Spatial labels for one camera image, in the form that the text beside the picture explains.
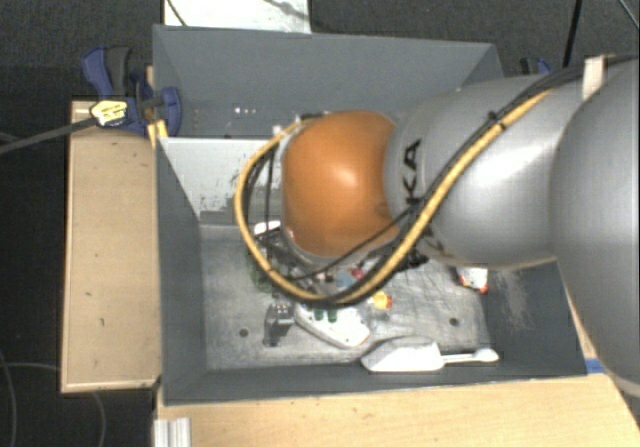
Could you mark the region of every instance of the yellow tag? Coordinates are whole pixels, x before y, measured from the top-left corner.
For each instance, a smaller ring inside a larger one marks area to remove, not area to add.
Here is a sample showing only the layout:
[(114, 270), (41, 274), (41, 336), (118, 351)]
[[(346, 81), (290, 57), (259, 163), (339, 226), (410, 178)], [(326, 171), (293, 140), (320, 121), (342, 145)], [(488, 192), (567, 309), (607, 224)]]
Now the yellow tag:
[(90, 112), (101, 127), (118, 127), (127, 121), (127, 107), (124, 100), (101, 100)]

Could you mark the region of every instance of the clamp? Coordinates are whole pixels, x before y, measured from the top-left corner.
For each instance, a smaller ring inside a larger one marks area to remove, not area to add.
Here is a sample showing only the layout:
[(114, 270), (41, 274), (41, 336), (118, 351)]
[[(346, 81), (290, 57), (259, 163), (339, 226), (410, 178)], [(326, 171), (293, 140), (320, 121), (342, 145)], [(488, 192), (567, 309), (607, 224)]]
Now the clamp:
[[(97, 113), (92, 108), (92, 116), (101, 127), (124, 129), (143, 137), (151, 121), (163, 118), (169, 136), (177, 135), (182, 121), (177, 88), (163, 88), (160, 95), (154, 97), (144, 72), (128, 72), (130, 53), (129, 47), (98, 46), (82, 56), (84, 76), (101, 101), (96, 104)], [(151, 119), (146, 114), (148, 110), (154, 113)]]

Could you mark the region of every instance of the blue clamp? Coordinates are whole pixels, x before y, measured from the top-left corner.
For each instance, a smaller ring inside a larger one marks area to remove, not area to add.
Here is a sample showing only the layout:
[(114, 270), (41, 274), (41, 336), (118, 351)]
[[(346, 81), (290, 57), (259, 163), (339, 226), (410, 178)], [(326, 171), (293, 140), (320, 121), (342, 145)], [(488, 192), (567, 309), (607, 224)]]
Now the blue clamp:
[(169, 136), (180, 130), (182, 105), (178, 90), (163, 88), (160, 97), (154, 98), (153, 89), (144, 72), (131, 72), (127, 76), (128, 47), (94, 47), (82, 56), (82, 71), (85, 79), (96, 89), (100, 100), (117, 97), (127, 104), (127, 119), (117, 126), (138, 136), (147, 135), (149, 121), (144, 118), (144, 110), (161, 108), (167, 124)]

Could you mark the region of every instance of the cable tie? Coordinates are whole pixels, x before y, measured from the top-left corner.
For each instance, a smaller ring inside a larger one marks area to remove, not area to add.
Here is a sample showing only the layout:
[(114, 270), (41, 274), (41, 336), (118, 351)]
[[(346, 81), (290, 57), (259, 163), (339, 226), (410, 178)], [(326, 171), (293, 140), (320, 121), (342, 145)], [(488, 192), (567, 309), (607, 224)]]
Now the cable tie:
[(495, 124), (498, 124), (502, 128), (503, 132), (507, 130), (507, 126), (502, 122), (502, 119), (495, 111), (489, 111), (489, 120), (492, 120)]

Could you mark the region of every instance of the red object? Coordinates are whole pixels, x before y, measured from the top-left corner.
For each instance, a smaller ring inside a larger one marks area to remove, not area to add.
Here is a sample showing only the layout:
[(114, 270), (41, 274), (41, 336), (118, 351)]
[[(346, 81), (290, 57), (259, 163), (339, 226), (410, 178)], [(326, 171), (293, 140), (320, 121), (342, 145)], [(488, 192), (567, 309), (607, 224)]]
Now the red object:
[(364, 271), (361, 268), (356, 267), (351, 270), (351, 276), (353, 276), (356, 280), (362, 280), (362, 277), (364, 276)]

